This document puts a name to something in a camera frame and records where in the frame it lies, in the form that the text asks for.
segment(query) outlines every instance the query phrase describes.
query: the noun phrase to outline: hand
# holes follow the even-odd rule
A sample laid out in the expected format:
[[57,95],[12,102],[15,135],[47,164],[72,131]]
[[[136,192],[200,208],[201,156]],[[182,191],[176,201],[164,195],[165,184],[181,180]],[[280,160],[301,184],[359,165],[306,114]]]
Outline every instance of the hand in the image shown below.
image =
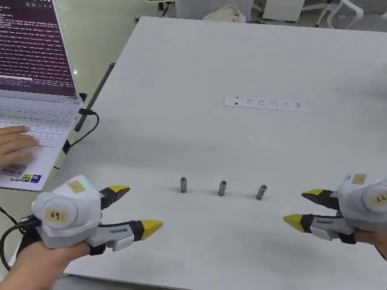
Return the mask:
[[370,233],[368,231],[356,231],[355,240],[361,243],[370,243],[374,245],[380,255],[387,258],[387,233]]
[[16,162],[27,162],[31,153],[18,152],[21,149],[38,146],[37,141],[24,135],[30,128],[25,126],[7,127],[0,129],[0,168]]
[[52,289],[68,264],[90,253],[86,242],[51,250],[43,242],[36,242],[24,249],[16,258],[0,290]]

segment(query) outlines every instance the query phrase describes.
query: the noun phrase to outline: tabletop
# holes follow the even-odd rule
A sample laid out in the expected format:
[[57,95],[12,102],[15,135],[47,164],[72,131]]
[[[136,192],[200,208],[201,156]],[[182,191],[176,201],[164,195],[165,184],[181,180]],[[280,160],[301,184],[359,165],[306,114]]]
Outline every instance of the tabletop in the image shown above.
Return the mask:
[[[100,126],[56,185],[78,174],[98,189],[130,185],[102,221],[164,226],[66,273],[192,290],[385,287],[373,247],[282,217],[334,214],[300,194],[334,189],[349,170],[385,177],[386,46],[383,33],[141,18],[93,108]],[[308,112],[224,105],[237,97]]]

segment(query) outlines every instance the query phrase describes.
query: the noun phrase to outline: black cable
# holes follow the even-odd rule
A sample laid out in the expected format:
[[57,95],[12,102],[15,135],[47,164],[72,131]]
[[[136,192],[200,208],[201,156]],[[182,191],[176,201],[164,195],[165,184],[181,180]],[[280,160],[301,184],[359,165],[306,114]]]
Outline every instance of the black cable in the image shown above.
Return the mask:
[[[7,213],[6,210],[4,210],[2,207],[0,207],[0,212],[3,213],[4,215],[6,215],[13,222],[14,225],[18,224],[16,219],[14,219],[13,216],[11,216],[9,213]],[[21,234],[24,234],[24,231],[22,229],[19,229],[19,231]]]
[[90,110],[90,109],[81,109],[79,110],[79,113],[82,114],[82,115],[94,115],[97,117],[97,123],[94,125],[94,127],[89,131],[87,132],[82,138],[78,139],[76,142],[74,142],[72,145],[70,145],[70,148],[72,148],[74,145],[78,144],[79,142],[81,142],[83,139],[85,139],[92,131],[94,131],[97,126],[99,125],[99,116],[96,112],[94,112],[93,110]]
[[7,259],[5,258],[5,249],[4,249],[4,247],[5,247],[5,240],[7,239],[8,235],[10,233],[12,233],[14,230],[30,231],[32,228],[39,227],[40,225],[42,225],[42,222],[37,217],[35,217],[32,214],[30,216],[26,216],[26,217],[22,218],[21,221],[18,224],[13,225],[12,227],[10,227],[1,236],[1,239],[0,239],[0,260],[1,260],[2,264],[4,265],[4,268],[7,269],[7,271],[11,270],[11,267],[8,264]]
[[1,239],[0,239],[0,259],[1,259],[2,264],[7,269],[8,272],[11,270],[11,267],[8,264],[7,259],[5,258],[5,253],[4,253],[5,239],[14,230],[20,230],[22,227],[23,227],[23,224],[17,224],[17,225],[10,227],[8,230],[5,231],[5,233],[1,236]]

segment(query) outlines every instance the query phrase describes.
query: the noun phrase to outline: spring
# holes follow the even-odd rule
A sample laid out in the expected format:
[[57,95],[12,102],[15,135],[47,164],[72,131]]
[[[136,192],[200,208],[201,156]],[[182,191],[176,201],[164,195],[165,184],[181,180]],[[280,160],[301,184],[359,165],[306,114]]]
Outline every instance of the spring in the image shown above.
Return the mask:
[[227,182],[223,180],[219,185],[218,195],[224,196],[226,194]]
[[267,186],[266,185],[261,185],[261,187],[259,188],[258,193],[256,194],[255,198],[257,200],[259,200],[259,201],[262,200],[266,190],[267,190]]
[[185,177],[180,179],[180,191],[182,193],[187,192],[187,178]]

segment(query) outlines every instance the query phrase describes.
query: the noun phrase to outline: electrical outlet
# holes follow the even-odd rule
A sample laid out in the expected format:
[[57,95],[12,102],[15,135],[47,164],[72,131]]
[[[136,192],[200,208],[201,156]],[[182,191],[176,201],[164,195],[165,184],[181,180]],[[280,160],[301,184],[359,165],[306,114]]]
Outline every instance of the electrical outlet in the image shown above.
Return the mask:
[[235,97],[225,98],[224,105],[227,107],[310,113],[309,109],[305,105],[293,101],[273,101],[257,98]]

